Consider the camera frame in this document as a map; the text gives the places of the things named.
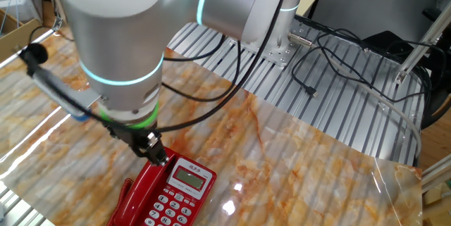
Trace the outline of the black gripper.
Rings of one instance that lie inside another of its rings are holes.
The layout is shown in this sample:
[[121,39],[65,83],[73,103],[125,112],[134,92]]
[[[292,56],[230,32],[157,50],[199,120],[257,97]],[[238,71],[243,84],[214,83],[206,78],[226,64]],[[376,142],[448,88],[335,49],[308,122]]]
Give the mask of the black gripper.
[[128,144],[138,158],[146,158],[148,162],[155,166],[167,164],[168,156],[159,133],[146,129],[132,129],[128,126],[119,128],[106,125],[106,128],[112,137]]

